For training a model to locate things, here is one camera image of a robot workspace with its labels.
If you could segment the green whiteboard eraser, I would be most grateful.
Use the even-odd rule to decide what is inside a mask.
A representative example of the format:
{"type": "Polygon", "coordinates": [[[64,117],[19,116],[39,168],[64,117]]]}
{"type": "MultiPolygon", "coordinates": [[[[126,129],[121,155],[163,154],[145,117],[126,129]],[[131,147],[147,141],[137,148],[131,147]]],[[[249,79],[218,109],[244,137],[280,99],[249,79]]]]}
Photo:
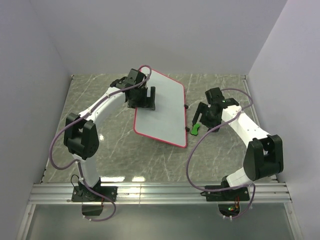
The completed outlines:
{"type": "Polygon", "coordinates": [[[190,134],[193,136],[197,136],[199,134],[199,128],[201,127],[200,123],[196,123],[192,126],[190,134]]]}

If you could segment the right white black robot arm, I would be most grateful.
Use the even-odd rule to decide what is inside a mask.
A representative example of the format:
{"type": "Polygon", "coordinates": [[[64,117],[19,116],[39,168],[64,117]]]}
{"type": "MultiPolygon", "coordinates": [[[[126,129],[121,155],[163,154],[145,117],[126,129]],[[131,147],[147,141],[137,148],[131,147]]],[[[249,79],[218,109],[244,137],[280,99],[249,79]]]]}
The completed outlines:
{"type": "Polygon", "coordinates": [[[205,92],[207,102],[200,102],[192,119],[192,126],[201,123],[207,128],[206,134],[217,133],[228,125],[240,137],[246,147],[243,165],[232,174],[225,176],[219,186],[205,186],[196,189],[204,196],[221,193],[226,200],[233,200],[240,189],[247,188],[255,181],[279,174],[284,170],[283,140],[277,134],[271,135],[260,128],[234,98],[225,98],[222,89],[215,87],[205,92]]]}

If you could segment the red framed whiteboard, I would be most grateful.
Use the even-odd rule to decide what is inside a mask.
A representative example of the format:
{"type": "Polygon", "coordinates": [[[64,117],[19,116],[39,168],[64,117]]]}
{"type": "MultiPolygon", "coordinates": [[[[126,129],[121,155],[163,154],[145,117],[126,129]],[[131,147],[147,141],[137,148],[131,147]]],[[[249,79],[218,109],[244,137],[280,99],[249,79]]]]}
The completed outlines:
{"type": "Polygon", "coordinates": [[[137,108],[133,120],[136,134],[176,147],[187,146],[185,87],[156,70],[147,86],[155,87],[155,110],[137,108]]]}

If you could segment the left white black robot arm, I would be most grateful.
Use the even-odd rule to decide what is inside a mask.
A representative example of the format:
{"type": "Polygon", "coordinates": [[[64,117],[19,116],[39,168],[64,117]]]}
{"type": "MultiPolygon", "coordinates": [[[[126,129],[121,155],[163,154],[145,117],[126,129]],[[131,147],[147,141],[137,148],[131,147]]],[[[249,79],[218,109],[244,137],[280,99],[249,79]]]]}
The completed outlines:
{"type": "Polygon", "coordinates": [[[95,154],[100,146],[99,125],[116,109],[127,103],[132,109],[155,110],[154,86],[147,87],[151,74],[131,69],[127,76],[114,80],[106,92],[88,109],[71,113],[65,121],[63,143],[78,168],[75,194],[86,202],[115,201],[117,187],[102,186],[95,154]]]}

